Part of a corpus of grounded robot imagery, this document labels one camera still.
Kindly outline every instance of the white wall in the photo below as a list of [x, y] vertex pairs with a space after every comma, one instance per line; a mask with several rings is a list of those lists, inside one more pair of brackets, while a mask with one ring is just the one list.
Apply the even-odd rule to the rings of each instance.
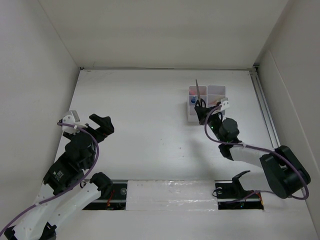
[[37, 0], [0, 0], [0, 183], [44, 177], [78, 74]]
[[288, 0], [39, 0], [81, 67], [250, 68]]
[[296, 0], [262, 58], [259, 76], [281, 144], [311, 175], [307, 205], [320, 235], [320, 1]]

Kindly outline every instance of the red wire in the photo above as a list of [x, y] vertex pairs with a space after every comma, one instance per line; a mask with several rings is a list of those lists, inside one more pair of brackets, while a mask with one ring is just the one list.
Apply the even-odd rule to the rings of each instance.
[[113, 196], [114, 196], [114, 193], [115, 193], [115, 190], [113, 190], [112, 192], [111, 192], [111, 196], [110, 196], [110, 198], [108, 199], [108, 201], [106, 202], [106, 206], [107, 207], [109, 207], [110, 206], [110, 200], [113, 198]]

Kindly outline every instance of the scissors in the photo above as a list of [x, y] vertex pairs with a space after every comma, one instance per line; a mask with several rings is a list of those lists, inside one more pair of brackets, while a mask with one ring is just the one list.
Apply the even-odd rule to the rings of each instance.
[[197, 79], [195, 80], [195, 85], [196, 85], [196, 93], [198, 95], [198, 100], [195, 102], [195, 106], [205, 108], [206, 102], [200, 96], [199, 85], [198, 85]]

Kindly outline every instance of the blue object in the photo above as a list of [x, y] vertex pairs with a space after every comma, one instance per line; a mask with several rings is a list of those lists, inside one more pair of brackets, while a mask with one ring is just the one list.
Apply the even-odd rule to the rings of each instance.
[[191, 103], [196, 103], [196, 96], [193, 96], [192, 98], [191, 98]]

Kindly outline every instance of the white table surface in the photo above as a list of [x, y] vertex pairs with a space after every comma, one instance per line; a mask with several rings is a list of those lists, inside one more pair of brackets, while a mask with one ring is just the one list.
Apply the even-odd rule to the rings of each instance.
[[[265, 179], [256, 166], [224, 159], [203, 127], [187, 122], [188, 88], [195, 79], [200, 85], [225, 85], [231, 104], [226, 116], [237, 121], [239, 138], [272, 147], [247, 71], [82, 70], [70, 109], [94, 128], [89, 120], [93, 113], [110, 116], [115, 127], [99, 144], [93, 173], [104, 172], [111, 179], [174, 180], [178, 186], [177, 180], [196, 180], [199, 187], [187, 189], [191, 201], [181, 207], [171, 204], [172, 192], [179, 198], [181, 190], [162, 189], [165, 181], [130, 181], [127, 210], [82, 211], [59, 239], [318, 239], [305, 201], [263, 194], [265, 211], [218, 210], [210, 196], [214, 180], [229, 180], [244, 170], [254, 177], [245, 186], [263, 186]], [[57, 158], [66, 143], [61, 138]], [[190, 205], [199, 191], [205, 194], [204, 204]]]

